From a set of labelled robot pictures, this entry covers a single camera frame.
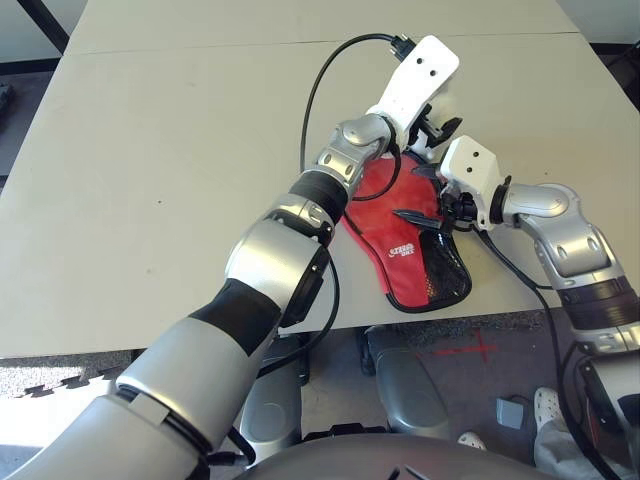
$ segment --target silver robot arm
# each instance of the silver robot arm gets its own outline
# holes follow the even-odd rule
[[[366,162],[404,149],[458,58],[426,37],[367,115],[335,129],[316,164],[246,233],[211,303],[176,323],[52,445],[10,478],[208,478],[279,326],[304,320],[336,223]]]
[[[521,228],[571,321],[587,394],[604,428],[620,428],[640,458],[639,300],[603,233],[580,210],[580,197],[558,184],[510,183],[496,156],[470,137],[454,140],[441,173],[454,197],[473,198],[480,230]]]

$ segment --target cable connector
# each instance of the cable connector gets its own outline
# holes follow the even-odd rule
[[[416,42],[411,40],[406,35],[398,37],[397,35],[391,40],[391,53],[398,60],[403,61],[409,56],[411,50],[416,46]]]

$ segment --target red cloth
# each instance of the red cloth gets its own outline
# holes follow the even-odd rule
[[[406,307],[429,304],[430,281],[420,248],[420,229],[393,210],[415,210],[442,219],[431,181],[411,173],[417,165],[412,157],[402,155],[402,168],[393,187],[379,198],[351,202],[347,207],[348,218],[343,221],[374,263],[384,293],[391,293]],[[382,190],[391,179],[393,167],[393,158],[369,162],[356,196]]]

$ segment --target person's foot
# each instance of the person's foot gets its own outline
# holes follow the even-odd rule
[[[460,445],[477,448],[478,450],[487,449],[484,442],[480,440],[480,437],[473,432],[464,432],[458,437],[458,443]]]
[[[538,432],[545,423],[564,419],[560,411],[558,393],[551,388],[540,387],[536,390],[536,393],[533,394],[533,411],[536,416]]]

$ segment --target wall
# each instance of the wall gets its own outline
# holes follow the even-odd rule
[[[590,43],[640,40],[640,0],[557,0]]]
[[[71,33],[87,0],[44,0],[62,27]],[[0,62],[59,57],[60,52],[15,0],[0,0]]]

